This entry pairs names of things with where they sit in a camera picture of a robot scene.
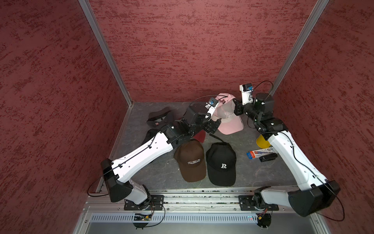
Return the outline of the yellow plastic cup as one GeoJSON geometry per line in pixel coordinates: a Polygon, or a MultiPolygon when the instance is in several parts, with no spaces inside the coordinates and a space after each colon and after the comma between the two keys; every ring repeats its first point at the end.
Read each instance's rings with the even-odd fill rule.
{"type": "Polygon", "coordinates": [[[267,140],[265,140],[265,138],[263,137],[263,135],[259,135],[258,136],[258,138],[256,139],[256,144],[261,149],[269,148],[269,147],[272,146],[267,140]]]}

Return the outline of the aluminium corner post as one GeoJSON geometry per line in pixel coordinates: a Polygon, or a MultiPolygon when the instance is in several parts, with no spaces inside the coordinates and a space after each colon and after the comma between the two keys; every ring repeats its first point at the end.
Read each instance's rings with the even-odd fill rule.
{"type": "Polygon", "coordinates": [[[293,64],[294,60],[296,59],[298,53],[302,49],[303,45],[305,44],[306,40],[308,39],[310,33],[312,32],[313,28],[315,27],[317,21],[321,17],[323,11],[325,10],[326,6],[328,5],[329,0],[318,0],[314,5],[308,19],[306,20],[302,30],[300,31],[290,53],[288,54],[283,66],[281,67],[278,75],[275,78],[274,86],[272,90],[269,92],[271,96],[274,96],[275,92],[281,85],[281,82],[285,78],[288,70],[290,69],[291,65],[293,64]]]}
{"type": "Polygon", "coordinates": [[[98,24],[98,21],[94,15],[93,9],[89,3],[88,0],[79,0],[79,4],[83,10],[83,13],[94,33],[94,36],[104,54],[104,57],[118,83],[118,86],[120,87],[120,90],[127,102],[127,105],[132,108],[133,107],[133,100],[130,97],[130,94],[128,92],[128,89],[125,86],[125,83],[123,82],[122,76],[120,74],[120,71],[118,69],[118,66],[113,58],[113,55],[109,49],[109,46],[105,40],[105,37],[100,29],[100,26],[98,24]]]}

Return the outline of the toothpaste tube box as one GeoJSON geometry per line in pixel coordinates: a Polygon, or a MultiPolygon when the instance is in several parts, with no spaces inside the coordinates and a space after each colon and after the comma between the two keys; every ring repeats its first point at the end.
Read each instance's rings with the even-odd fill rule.
{"type": "Polygon", "coordinates": [[[269,148],[250,151],[246,153],[246,155],[251,160],[251,159],[256,159],[256,158],[259,158],[265,155],[277,154],[277,153],[278,152],[273,147],[269,147],[269,148]]]}

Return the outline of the left rear aluminium corner post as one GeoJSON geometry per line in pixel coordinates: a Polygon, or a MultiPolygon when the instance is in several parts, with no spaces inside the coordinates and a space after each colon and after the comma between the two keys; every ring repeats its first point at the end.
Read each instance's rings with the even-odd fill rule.
{"type": "Polygon", "coordinates": [[[94,33],[94,36],[104,54],[104,57],[118,83],[118,86],[120,87],[120,90],[127,102],[127,105],[132,108],[133,107],[133,100],[130,97],[130,94],[128,92],[128,89],[125,86],[125,83],[123,82],[122,76],[120,74],[120,71],[118,69],[118,66],[113,58],[113,55],[109,49],[109,46],[105,40],[105,37],[100,29],[100,26],[98,24],[98,21],[94,15],[93,9],[89,3],[88,0],[79,0],[79,4],[83,10],[83,13],[94,33]]]}

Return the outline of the right rear aluminium corner post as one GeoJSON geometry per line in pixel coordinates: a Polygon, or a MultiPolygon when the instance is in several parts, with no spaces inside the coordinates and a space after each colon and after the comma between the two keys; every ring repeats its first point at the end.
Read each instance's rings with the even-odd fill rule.
{"type": "Polygon", "coordinates": [[[308,39],[310,33],[312,32],[313,28],[315,27],[317,21],[321,17],[323,11],[325,10],[326,6],[328,5],[329,0],[318,0],[314,5],[308,19],[306,20],[302,30],[300,31],[290,53],[288,54],[283,66],[281,67],[278,75],[275,78],[274,86],[272,90],[269,92],[271,96],[274,96],[275,92],[281,85],[281,82],[285,78],[288,70],[290,69],[291,65],[293,64],[294,60],[296,59],[298,53],[302,49],[303,45],[305,44],[306,40],[308,39]]]}

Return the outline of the dark red baseball cap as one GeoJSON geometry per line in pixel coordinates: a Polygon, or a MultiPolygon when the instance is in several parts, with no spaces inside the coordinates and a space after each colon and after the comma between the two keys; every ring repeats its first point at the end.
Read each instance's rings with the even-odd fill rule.
{"type": "Polygon", "coordinates": [[[197,133],[194,137],[195,140],[199,141],[200,143],[204,143],[206,138],[206,132],[204,130],[201,130],[199,133],[197,133]]]}

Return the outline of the black cap under left arm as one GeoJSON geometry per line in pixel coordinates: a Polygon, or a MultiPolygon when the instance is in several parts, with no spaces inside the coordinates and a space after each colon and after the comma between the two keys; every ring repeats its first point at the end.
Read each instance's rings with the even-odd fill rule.
{"type": "Polygon", "coordinates": [[[150,129],[147,133],[146,136],[142,142],[142,144],[147,143],[149,140],[151,140],[153,137],[155,137],[158,133],[157,129],[150,129]]]}

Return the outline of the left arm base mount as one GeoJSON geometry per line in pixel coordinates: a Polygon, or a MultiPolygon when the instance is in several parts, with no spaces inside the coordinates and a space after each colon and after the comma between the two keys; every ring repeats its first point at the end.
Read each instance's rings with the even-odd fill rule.
{"type": "Polygon", "coordinates": [[[125,211],[161,211],[163,210],[164,195],[151,195],[139,205],[125,200],[125,211]]]}

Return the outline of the grey baseball cap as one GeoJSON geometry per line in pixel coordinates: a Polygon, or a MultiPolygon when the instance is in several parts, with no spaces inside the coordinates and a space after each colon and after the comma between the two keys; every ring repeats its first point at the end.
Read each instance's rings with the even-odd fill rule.
{"type": "Polygon", "coordinates": [[[152,129],[161,129],[163,126],[172,124],[174,121],[174,112],[169,107],[165,107],[160,111],[149,113],[146,123],[152,129]]]}

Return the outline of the black baseball cap letter R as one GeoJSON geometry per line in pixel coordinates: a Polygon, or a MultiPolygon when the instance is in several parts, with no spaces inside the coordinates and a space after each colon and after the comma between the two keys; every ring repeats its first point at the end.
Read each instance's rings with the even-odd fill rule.
{"type": "Polygon", "coordinates": [[[208,178],[216,186],[233,186],[236,182],[236,153],[229,143],[214,134],[209,135],[219,142],[213,143],[206,152],[208,178]]]}

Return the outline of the brown baseball cap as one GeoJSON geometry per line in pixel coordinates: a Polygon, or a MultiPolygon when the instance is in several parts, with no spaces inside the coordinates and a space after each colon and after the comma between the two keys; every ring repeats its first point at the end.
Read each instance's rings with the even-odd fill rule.
{"type": "Polygon", "coordinates": [[[180,145],[175,153],[182,178],[186,182],[198,182],[206,177],[204,149],[195,139],[180,145]]]}

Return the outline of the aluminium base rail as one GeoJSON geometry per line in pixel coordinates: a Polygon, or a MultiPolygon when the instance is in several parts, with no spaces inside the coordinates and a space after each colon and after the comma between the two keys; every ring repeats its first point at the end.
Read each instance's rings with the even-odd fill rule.
{"type": "Polygon", "coordinates": [[[161,211],[125,211],[125,200],[112,203],[104,196],[106,189],[98,197],[89,197],[74,229],[75,234],[86,234],[90,224],[136,223],[136,214],[150,214],[145,219],[150,225],[164,223],[203,224],[257,224],[262,213],[265,220],[276,223],[275,215],[295,215],[291,208],[280,206],[279,211],[241,211],[238,196],[252,196],[254,188],[210,188],[152,190],[151,195],[164,195],[161,211]]]}

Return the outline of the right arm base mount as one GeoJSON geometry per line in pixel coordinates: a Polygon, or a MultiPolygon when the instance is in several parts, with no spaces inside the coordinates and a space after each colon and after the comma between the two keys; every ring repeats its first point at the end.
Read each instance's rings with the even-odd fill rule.
{"type": "Polygon", "coordinates": [[[253,196],[238,196],[239,206],[241,211],[255,211],[255,212],[264,212],[264,211],[279,211],[278,205],[275,204],[266,204],[261,205],[260,208],[255,206],[253,196]]]}

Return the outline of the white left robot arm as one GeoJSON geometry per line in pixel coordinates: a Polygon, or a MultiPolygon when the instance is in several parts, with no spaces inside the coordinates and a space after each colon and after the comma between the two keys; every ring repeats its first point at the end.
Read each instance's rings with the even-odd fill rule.
{"type": "Polygon", "coordinates": [[[164,125],[154,137],[131,153],[101,162],[107,193],[111,202],[130,200],[136,205],[148,205],[151,195],[143,185],[132,181],[143,167],[158,157],[193,139],[201,131],[215,133],[220,121],[211,118],[219,101],[213,97],[205,103],[192,103],[180,120],[164,125]]]}

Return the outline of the pink baseball cap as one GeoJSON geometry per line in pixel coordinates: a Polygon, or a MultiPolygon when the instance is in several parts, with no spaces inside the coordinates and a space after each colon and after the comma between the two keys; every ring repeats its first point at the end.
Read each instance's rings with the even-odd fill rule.
{"type": "Polygon", "coordinates": [[[231,94],[220,93],[216,99],[219,100],[215,112],[211,119],[213,121],[221,120],[218,130],[224,135],[230,135],[244,129],[243,121],[240,116],[234,114],[235,97],[231,94]]]}

